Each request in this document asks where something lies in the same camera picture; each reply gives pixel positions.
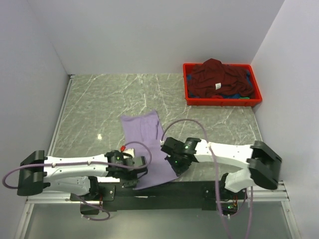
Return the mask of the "lavender t shirt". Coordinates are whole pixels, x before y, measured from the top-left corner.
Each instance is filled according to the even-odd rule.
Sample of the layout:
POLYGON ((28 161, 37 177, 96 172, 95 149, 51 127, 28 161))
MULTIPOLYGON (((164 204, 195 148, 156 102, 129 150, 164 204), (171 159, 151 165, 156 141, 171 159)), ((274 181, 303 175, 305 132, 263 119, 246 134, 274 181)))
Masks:
POLYGON ((163 128, 155 110, 141 116, 121 116, 121 123, 125 136, 125 143, 133 148, 136 156, 144 156, 152 161, 147 166, 148 173, 139 179, 135 190, 150 188, 177 179, 169 162, 165 160, 167 154, 161 151, 160 140, 163 128))

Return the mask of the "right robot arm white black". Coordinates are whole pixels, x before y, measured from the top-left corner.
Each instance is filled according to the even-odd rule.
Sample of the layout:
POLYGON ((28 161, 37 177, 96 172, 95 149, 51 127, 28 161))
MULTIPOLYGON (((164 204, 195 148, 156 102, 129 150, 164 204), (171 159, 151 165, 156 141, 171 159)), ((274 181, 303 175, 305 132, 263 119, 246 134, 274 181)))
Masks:
POLYGON ((181 142, 168 137, 161 145, 166 160, 177 176, 195 163, 216 162, 238 167, 225 174, 219 182, 219 194, 225 199, 251 186, 276 190, 279 184, 282 159, 262 141, 253 145, 230 145, 189 137, 181 142))

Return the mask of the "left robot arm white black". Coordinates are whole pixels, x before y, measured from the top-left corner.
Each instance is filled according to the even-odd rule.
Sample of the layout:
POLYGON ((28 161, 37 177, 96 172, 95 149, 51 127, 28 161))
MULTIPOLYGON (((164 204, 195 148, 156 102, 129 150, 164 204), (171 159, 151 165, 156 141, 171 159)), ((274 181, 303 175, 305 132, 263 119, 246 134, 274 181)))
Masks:
POLYGON ((103 194, 99 177, 113 177, 133 188, 139 181, 138 175, 148 171, 151 160, 151 156, 135 156, 133 149, 73 158, 45 156, 42 150, 35 151, 20 165, 17 194, 34 196, 57 191, 94 200, 103 194))

